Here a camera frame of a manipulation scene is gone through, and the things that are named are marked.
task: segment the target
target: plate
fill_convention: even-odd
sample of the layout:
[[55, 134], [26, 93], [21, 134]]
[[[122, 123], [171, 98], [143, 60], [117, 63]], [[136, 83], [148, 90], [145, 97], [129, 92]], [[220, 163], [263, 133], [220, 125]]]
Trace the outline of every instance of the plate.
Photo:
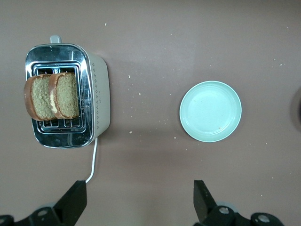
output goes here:
[[220, 81], [205, 81], [184, 96], [180, 120], [192, 138], [216, 142], [236, 129], [241, 112], [240, 99], [234, 89]]

